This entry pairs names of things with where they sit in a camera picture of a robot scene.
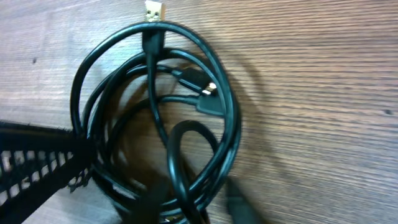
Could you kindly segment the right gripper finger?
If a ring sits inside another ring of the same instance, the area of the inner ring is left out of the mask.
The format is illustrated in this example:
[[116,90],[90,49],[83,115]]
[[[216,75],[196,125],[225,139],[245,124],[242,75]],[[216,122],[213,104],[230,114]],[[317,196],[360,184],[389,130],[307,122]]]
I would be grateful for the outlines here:
[[1,223],[22,223],[95,158],[67,129],[1,122]]

